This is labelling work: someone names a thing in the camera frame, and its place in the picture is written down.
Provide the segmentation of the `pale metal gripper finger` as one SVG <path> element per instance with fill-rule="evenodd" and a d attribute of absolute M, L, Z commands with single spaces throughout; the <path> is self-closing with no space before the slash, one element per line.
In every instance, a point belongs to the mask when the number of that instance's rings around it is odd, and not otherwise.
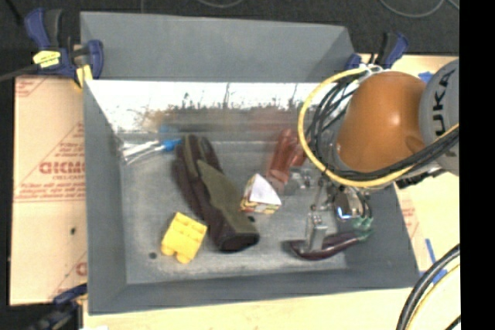
<path fill-rule="evenodd" d="M 285 194 L 297 194 L 300 190 L 311 186 L 311 175 L 305 169 L 292 169 L 289 171 L 288 181 L 284 185 Z"/>
<path fill-rule="evenodd" d="M 321 250 L 328 226 L 318 214 L 310 213 L 306 221 L 306 249 L 309 252 Z"/>

